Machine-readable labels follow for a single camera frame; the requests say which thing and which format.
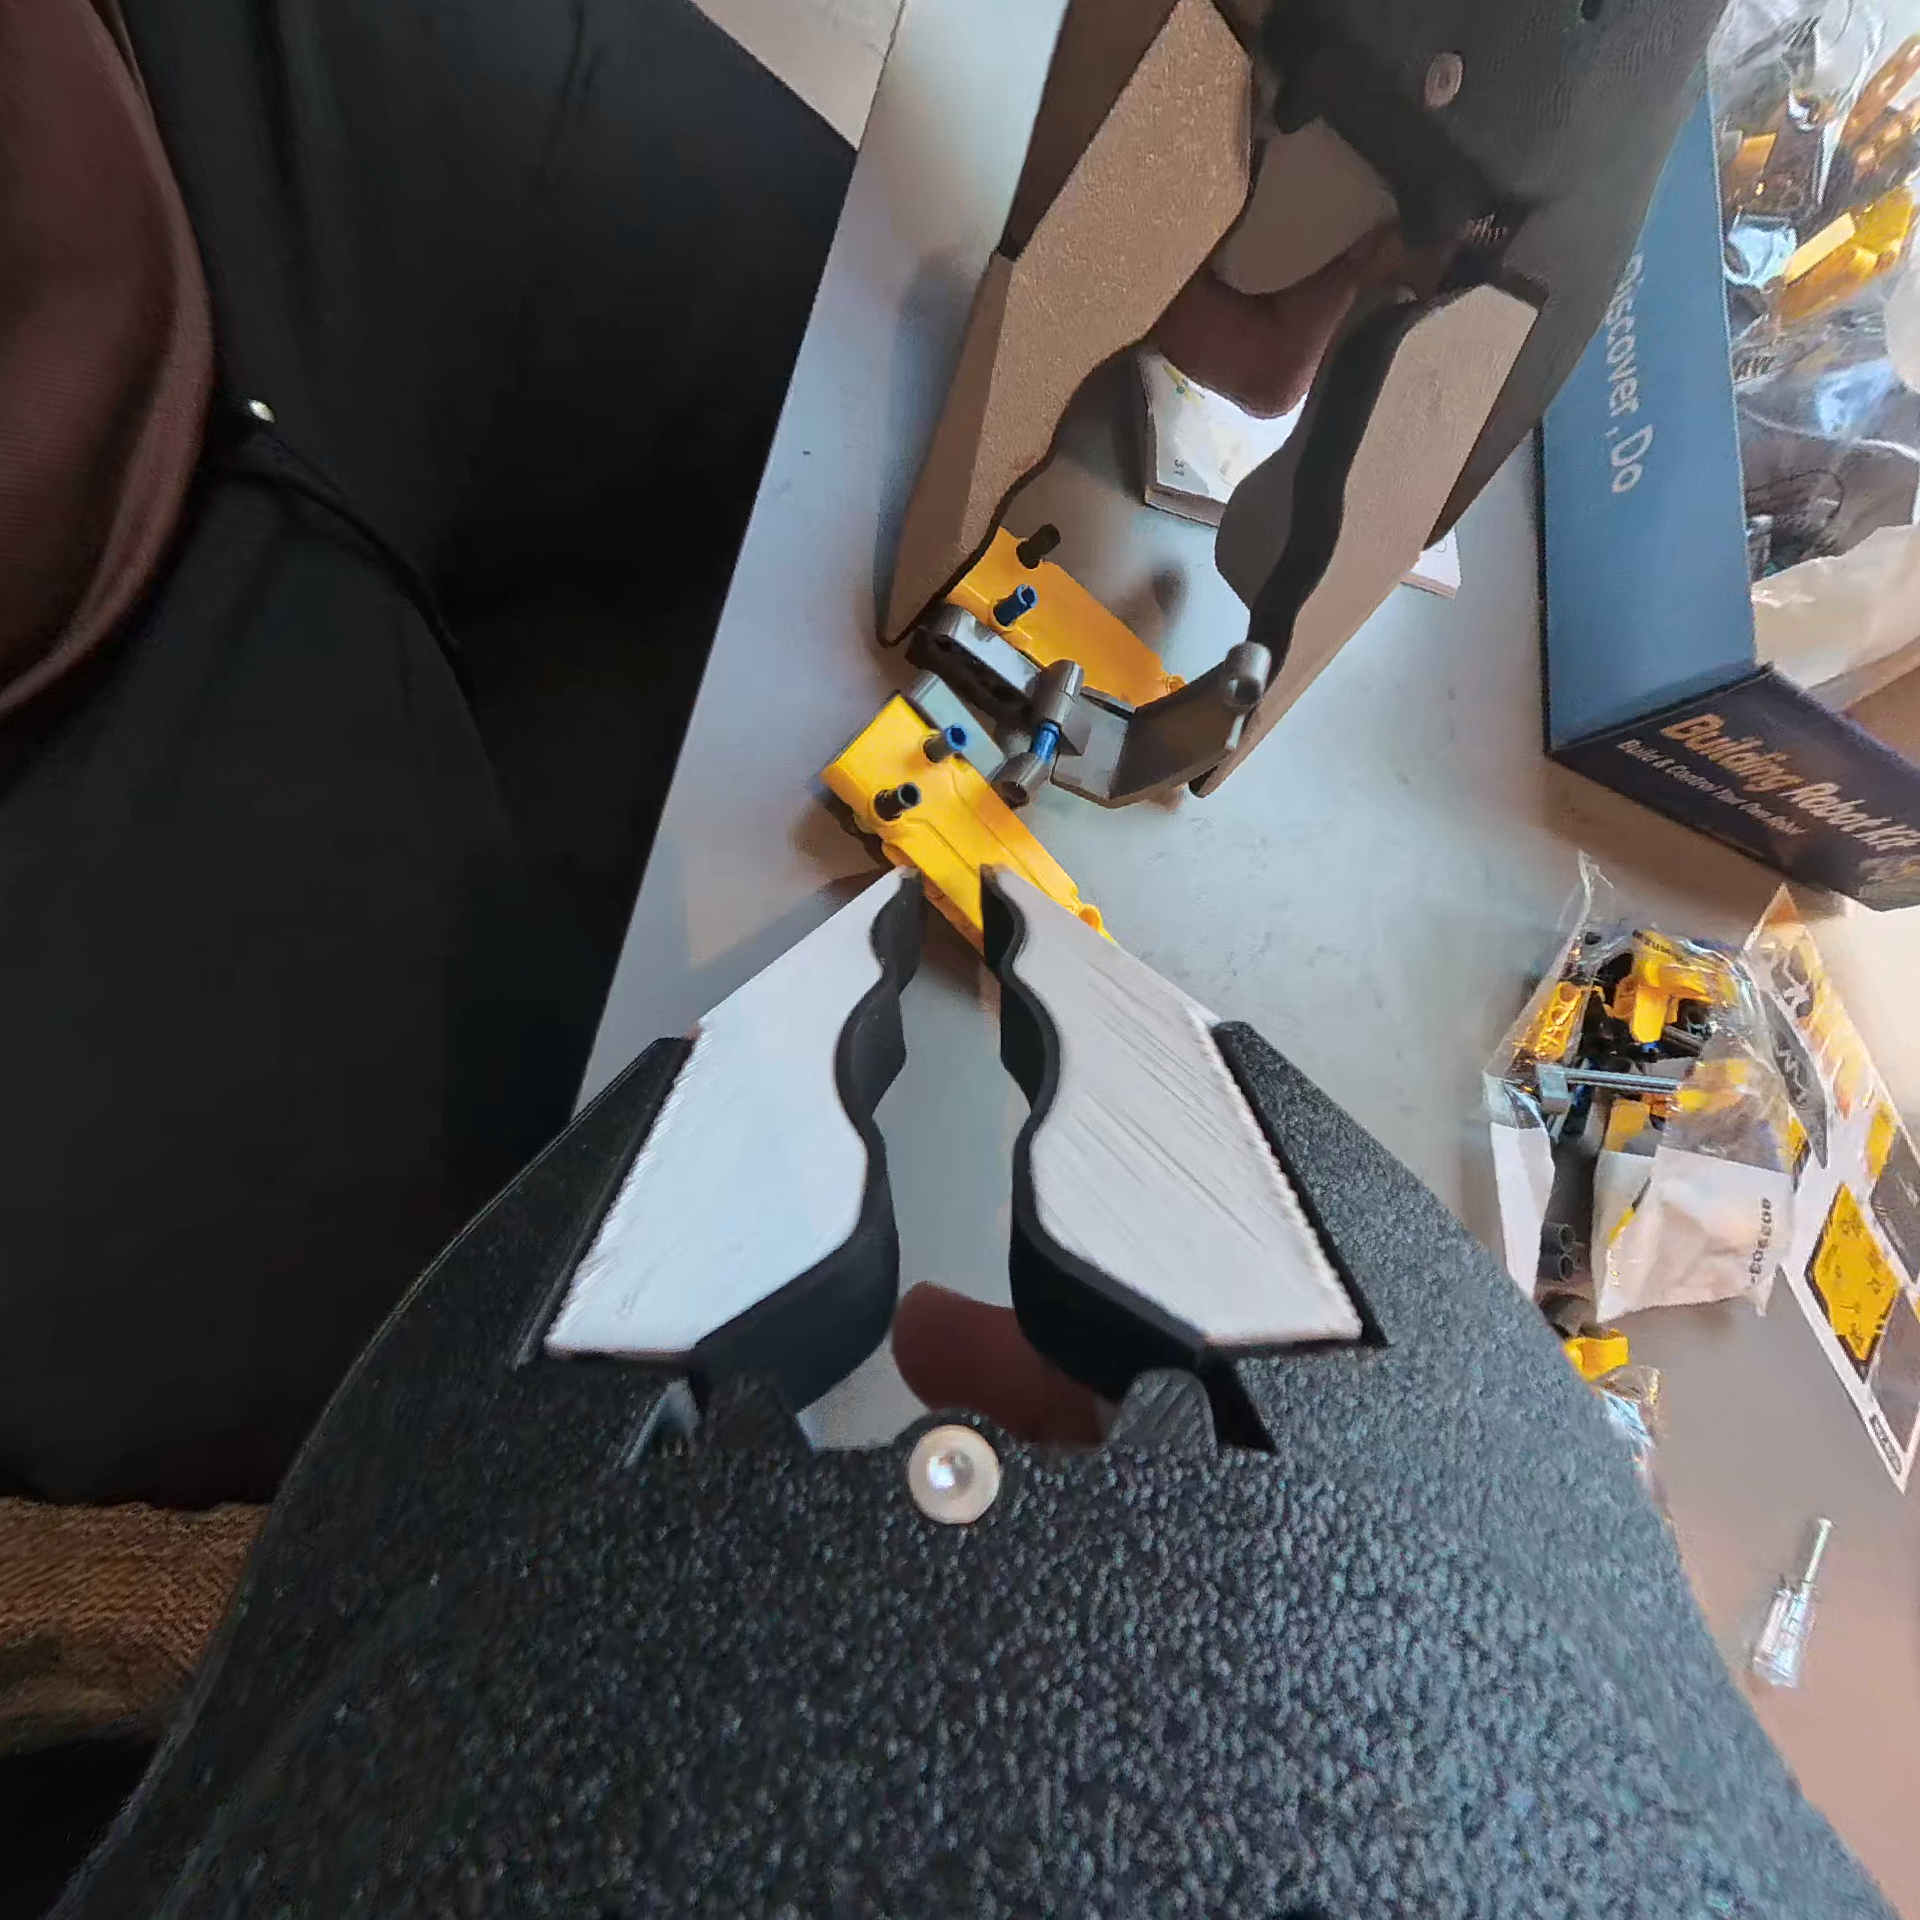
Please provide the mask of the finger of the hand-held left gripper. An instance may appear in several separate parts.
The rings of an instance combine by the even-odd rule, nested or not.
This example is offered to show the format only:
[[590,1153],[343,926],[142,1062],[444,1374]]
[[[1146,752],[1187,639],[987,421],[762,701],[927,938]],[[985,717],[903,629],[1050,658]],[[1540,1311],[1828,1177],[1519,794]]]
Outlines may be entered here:
[[903,509],[879,639],[962,578],[1090,372],[1139,345],[1250,191],[1253,28],[1231,4],[1063,10],[996,249]]
[[1380,304],[1319,367],[1286,441],[1234,488],[1217,572],[1270,656],[1260,701],[1201,797],[1239,769],[1439,537],[1455,479],[1538,308],[1491,282]]

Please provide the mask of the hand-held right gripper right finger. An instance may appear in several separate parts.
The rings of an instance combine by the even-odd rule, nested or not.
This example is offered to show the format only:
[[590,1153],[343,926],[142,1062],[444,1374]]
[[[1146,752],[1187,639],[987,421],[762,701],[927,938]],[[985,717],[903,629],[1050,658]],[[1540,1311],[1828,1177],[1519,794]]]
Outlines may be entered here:
[[1237,1366],[1348,1349],[1364,1311],[1219,1018],[1013,869],[982,872],[980,926],[999,1061],[1026,1101],[1020,1330],[1106,1402],[1147,1378],[1191,1385],[1214,1439],[1268,1450]]

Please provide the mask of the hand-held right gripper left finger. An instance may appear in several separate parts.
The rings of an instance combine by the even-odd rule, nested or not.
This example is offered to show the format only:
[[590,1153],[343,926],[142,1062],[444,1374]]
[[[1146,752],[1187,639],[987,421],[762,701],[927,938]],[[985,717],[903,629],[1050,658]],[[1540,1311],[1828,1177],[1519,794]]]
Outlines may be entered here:
[[546,1353],[750,1376],[788,1408],[875,1353],[899,1290],[877,1105],[924,921],[922,879],[892,870],[694,1024]]

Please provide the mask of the yellow panel with curved grey panel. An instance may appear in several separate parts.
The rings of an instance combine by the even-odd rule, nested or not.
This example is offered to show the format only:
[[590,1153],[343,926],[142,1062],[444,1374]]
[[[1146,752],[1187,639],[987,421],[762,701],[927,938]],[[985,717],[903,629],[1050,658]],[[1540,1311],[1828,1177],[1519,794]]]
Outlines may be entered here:
[[947,599],[908,631],[916,695],[943,688],[982,725],[972,750],[991,791],[1025,808],[1045,789],[1124,807],[1188,785],[1239,748],[1270,654],[1237,642],[1185,680],[1116,613],[1053,565],[1053,525],[996,533]]

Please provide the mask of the yellow panel with grey beam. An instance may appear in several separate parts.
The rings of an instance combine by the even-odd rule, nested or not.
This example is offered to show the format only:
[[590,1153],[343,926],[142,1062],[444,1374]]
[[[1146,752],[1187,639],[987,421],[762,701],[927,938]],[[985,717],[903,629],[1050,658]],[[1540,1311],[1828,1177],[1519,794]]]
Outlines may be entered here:
[[958,698],[914,686],[892,695],[875,717],[822,768],[822,785],[853,831],[877,844],[899,869],[922,876],[933,909],[978,952],[985,949],[980,876],[1009,869],[1045,897],[1103,933],[1099,909],[1045,850],[972,750],[985,729],[958,714]]

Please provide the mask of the grey desk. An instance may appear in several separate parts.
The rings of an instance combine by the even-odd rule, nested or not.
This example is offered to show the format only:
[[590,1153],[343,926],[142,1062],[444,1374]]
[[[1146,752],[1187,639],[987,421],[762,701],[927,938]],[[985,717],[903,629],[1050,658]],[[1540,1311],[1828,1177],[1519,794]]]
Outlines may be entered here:
[[[895,680],[873,569],[938,405],[962,278],[1001,226],[1061,4],[705,4],[857,138],[583,1097],[682,1033],[875,870],[815,800]],[[1399,586],[1210,800],[1041,804],[1119,944],[1254,1025],[1485,1244],[1482,1069],[1589,850],[1622,905],[1723,938],[1754,862],[1542,757],[1533,464],[1459,522],[1454,599]],[[1916,1916],[1916,1495],[1899,1493],[1788,1287],[1652,1311],[1663,1495],[1700,1609],[1769,1737]],[[1773,1589],[1833,1519],[1798,1688],[1749,1671]]]

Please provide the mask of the person's left hand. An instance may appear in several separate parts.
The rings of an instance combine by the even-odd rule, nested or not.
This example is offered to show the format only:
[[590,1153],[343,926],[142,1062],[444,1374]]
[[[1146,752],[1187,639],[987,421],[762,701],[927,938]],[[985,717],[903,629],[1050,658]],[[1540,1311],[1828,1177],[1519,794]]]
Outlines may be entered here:
[[1358,300],[1396,270],[1338,258],[1270,294],[1249,294],[1212,268],[1169,304],[1153,348],[1191,381],[1260,417],[1297,409]]

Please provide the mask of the open instruction booklet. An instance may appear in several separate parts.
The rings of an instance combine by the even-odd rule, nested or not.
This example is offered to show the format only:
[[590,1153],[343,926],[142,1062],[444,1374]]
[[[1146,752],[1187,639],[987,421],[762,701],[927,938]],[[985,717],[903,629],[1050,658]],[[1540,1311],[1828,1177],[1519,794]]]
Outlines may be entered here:
[[1294,436],[1306,405],[1260,415],[1159,349],[1134,349],[1139,494],[1146,506],[1217,533],[1237,488]]

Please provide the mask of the blue cardboard kit box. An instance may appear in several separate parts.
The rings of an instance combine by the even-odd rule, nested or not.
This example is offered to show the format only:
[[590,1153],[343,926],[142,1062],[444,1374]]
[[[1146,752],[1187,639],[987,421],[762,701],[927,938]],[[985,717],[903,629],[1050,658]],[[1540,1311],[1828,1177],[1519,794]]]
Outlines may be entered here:
[[1916,760],[1758,654],[1711,106],[1540,425],[1549,758],[1771,872],[1918,900]]

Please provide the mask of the large clear bag of parts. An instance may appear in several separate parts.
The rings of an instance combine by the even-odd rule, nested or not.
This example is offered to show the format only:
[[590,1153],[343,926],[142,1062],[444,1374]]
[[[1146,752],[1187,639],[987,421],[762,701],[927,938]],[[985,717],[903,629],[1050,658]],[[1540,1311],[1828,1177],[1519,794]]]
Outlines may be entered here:
[[1758,582],[1916,522],[1918,4],[1727,4],[1710,95]]

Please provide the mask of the small clear bag yellow parts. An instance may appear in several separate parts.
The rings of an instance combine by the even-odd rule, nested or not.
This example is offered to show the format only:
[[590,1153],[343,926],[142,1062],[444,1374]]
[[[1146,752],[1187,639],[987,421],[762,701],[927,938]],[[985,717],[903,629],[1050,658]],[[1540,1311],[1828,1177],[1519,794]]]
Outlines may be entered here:
[[1591,855],[1482,1076],[1500,1253],[1565,1336],[1762,1311],[1793,1226],[1793,1103],[1734,945],[1626,914]]

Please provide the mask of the crumpled clear plastic bag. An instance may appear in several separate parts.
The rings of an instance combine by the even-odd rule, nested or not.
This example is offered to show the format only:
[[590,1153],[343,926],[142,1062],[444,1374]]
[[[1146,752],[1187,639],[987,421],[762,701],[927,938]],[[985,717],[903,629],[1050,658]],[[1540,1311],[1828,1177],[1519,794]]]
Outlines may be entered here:
[[1918,525],[1885,525],[1751,586],[1758,658],[1847,711],[1918,666]]

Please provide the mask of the person's black trousers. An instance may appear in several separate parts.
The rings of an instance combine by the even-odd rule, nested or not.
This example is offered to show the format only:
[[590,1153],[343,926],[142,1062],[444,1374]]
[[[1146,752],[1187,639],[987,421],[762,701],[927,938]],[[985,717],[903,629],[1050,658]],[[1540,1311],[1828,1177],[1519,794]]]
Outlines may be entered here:
[[5,714],[2,1480],[273,1500],[564,1126],[853,145],[698,4],[116,4],[177,535]]

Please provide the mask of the sticker sheet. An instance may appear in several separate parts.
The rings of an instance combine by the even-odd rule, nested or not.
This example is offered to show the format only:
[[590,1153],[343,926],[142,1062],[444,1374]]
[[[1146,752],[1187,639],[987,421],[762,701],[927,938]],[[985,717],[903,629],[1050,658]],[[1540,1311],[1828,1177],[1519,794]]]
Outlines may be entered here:
[[1918,1450],[1918,1157],[1812,928],[1782,887],[1745,944],[1788,1097],[1777,1264],[1895,1485]]

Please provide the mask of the clear handled screwdriver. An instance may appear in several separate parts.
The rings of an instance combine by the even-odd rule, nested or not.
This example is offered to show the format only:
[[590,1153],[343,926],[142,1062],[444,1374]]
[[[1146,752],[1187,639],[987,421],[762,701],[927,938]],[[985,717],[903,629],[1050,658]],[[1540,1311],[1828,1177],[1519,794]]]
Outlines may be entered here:
[[1820,1577],[1833,1541],[1833,1519],[1814,1517],[1805,1551],[1773,1589],[1761,1631],[1749,1653],[1749,1671],[1771,1688],[1798,1688],[1807,1639],[1817,1614]]

